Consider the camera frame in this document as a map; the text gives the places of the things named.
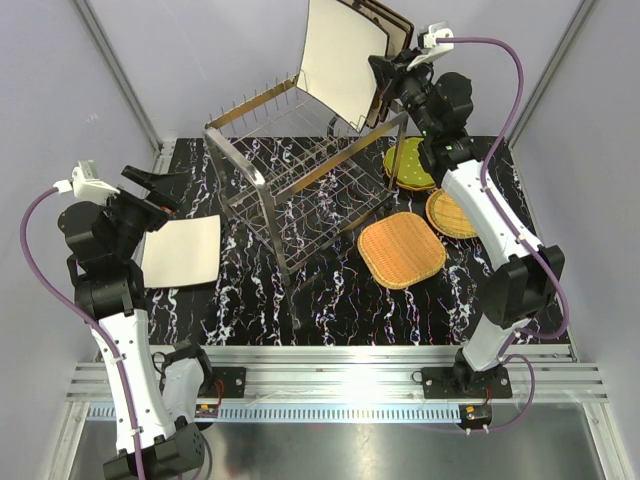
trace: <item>gray floor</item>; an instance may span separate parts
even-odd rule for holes
[[[494,425],[515,413],[496,408]],[[505,432],[434,432],[455,427],[389,424],[216,424],[210,479],[604,479],[579,406],[534,406]],[[88,422],[72,480],[101,479],[115,424]],[[192,474],[186,474],[185,480]]]

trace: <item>marble tabletop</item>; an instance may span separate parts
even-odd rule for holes
[[[486,151],[493,138],[475,140]],[[274,141],[287,145],[294,139]],[[381,138],[353,160],[382,182],[386,180],[382,160],[393,141]],[[215,171],[202,139],[179,139],[169,171],[191,173],[177,218],[222,213]],[[496,153],[490,174],[516,214],[532,228],[506,147]],[[244,188],[237,172],[233,181]],[[391,213],[411,211],[426,219],[429,194],[396,189]],[[220,274],[215,283],[147,290],[151,343],[192,338],[206,345],[457,345],[469,339],[481,315],[476,292],[492,272],[482,243],[436,232],[447,251],[444,268],[404,290],[388,290],[374,281],[355,240],[362,228],[389,214],[378,210],[292,276],[293,316],[275,256],[243,223],[223,215]],[[554,304],[530,328],[553,331],[561,320]],[[549,343],[530,337],[519,342]],[[565,334],[552,343],[569,339]]]

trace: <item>dish rack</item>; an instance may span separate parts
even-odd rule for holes
[[[275,254],[286,286],[312,255],[392,196],[409,118],[398,111],[359,133],[296,87],[300,74],[234,103],[204,131],[225,214]],[[398,148],[385,186],[350,157],[395,128]]]

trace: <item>wall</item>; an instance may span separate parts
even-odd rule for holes
[[[567,256],[578,353],[602,371],[638,474],[639,17],[636,0],[599,2],[515,147],[542,237]]]
[[[579,0],[384,0],[416,25],[503,39],[522,57],[525,99]],[[90,0],[133,88],[164,138],[200,136],[230,108],[300,66],[304,0]],[[437,64],[473,81],[474,134],[495,134],[511,108],[515,70],[492,47],[457,46]]]
[[[40,479],[71,373],[95,343],[27,268],[20,219],[78,159],[117,184],[125,164],[149,167],[153,152],[68,0],[5,5],[0,60],[0,465],[3,478]],[[48,199],[29,229],[36,260],[67,295],[70,252],[56,221],[71,200]]]

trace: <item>wicker placemat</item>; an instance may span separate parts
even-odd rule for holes
[[[432,277],[447,258],[429,225],[409,212],[369,225],[358,237],[358,250],[376,282],[394,290]]]
[[[465,239],[478,236],[465,213],[444,190],[437,190],[429,196],[427,218],[433,228],[449,237]]]
[[[408,190],[420,191],[429,190],[435,187],[435,182],[431,175],[424,171],[420,164],[418,154],[418,145],[422,141],[421,137],[407,138],[402,147],[402,154],[398,161],[400,167],[398,170],[398,186]],[[391,168],[393,166],[393,157],[396,153],[394,145],[384,156],[384,169],[388,176],[391,176]]]

